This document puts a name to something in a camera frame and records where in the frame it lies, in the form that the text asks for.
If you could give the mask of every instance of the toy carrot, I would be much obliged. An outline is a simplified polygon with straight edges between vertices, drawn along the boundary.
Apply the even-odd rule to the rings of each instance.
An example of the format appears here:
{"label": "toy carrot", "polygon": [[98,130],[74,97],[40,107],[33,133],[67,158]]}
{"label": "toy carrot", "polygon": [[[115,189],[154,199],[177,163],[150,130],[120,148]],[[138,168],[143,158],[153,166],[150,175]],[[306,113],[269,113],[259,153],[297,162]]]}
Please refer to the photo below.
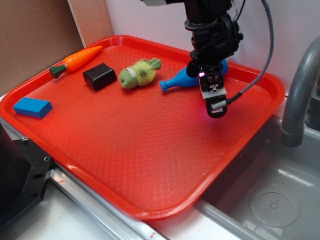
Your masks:
{"label": "toy carrot", "polygon": [[65,71],[74,72],[91,59],[93,59],[101,50],[102,46],[96,46],[82,51],[76,52],[63,60],[63,65],[52,66],[50,68],[50,74],[54,79],[60,77]]}

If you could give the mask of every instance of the gray cable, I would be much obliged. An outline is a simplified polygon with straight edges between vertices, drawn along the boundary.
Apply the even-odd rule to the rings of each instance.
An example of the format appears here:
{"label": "gray cable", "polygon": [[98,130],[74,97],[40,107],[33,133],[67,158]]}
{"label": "gray cable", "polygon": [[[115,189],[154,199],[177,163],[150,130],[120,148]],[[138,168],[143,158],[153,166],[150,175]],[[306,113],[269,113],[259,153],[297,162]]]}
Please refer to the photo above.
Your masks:
{"label": "gray cable", "polygon": [[264,68],[263,68],[262,72],[260,73],[260,75],[252,83],[250,83],[246,88],[244,88],[241,91],[241,94],[244,94],[246,91],[248,91],[257,82],[259,82],[262,79],[262,77],[265,75],[265,73],[266,73],[266,71],[267,71],[267,69],[269,67],[272,55],[274,53],[275,31],[274,31],[274,24],[273,24],[273,21],[272,21],[271,11],[270,11],[270,8],[269,8],[269,5],[268,5],[267,1],[266,0],[261,0],[261,1],[262,1],[262,4],[263,4],[264,8],[265,8],[266,15],[268,17],[269,28],[270,28],[270,50],[269,50],[269,56],[267,58],[267,61],[266,61],[265,65],[264,65]]}

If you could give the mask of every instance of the blue bottle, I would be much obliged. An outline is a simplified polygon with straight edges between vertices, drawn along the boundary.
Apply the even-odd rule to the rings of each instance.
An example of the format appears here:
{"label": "blue bottle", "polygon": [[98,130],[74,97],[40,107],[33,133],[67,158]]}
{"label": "blue bottle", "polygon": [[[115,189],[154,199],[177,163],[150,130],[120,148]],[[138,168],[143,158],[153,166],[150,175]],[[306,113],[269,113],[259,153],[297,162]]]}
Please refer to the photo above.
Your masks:
{"label": "blue bottle", "polygon": [[[222,62],[223,70],[222,74],[225,75],[229,71],[229,66],[227,60]],[[166,92],[168,89],[174,87],[181,87],[181,88],[192,88],[199,85],[199,81],[197,77],[189,77],[187,75],[187,68],[182,69],[174,78],[168,81],[161,81],[160,86],[163,92]]]}

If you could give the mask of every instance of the red tray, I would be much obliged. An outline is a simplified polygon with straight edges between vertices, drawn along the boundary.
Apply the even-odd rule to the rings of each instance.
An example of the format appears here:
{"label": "red tray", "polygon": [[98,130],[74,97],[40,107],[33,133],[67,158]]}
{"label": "red tray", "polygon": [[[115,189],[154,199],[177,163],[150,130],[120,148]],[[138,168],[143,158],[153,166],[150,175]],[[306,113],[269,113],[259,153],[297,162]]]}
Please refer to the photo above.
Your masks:
{"label": "red tray", "polygon": [[[0,103],[0,115],[102,197],[142,220],[192,206],[285,98],[281,82],[266,74],[226,116],[213,119],[199,87],[160,88],[160,81],[187,66],[189,52],[130,36],[90,47],[99,45],[102,52],[78,72],[53,79],[46,70],[14,89]],[[83,78],[101,63],[119,74],[152,58],[163,66],[146,87],[126,90],[115,82],[95,92]],[[229,63],[228,97],[258,74]],[[50,101],[53,110],[44,119],[16,114],[13,106],[23,97]]]}

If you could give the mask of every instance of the stainless steel sink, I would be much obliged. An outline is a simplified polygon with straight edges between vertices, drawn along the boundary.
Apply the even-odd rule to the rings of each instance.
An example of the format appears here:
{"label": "stainless steel sink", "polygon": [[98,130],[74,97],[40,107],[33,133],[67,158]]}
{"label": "stainless steel sink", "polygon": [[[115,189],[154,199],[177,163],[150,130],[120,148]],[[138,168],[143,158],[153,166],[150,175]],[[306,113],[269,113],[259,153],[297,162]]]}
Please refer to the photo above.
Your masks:
{"label": "stainless steel sink", "polygon": [[307,128],[290,148],[280,129],[272,117],[203,195],[209,205],[196,208],[243,239],[320,239],[320,133]]}

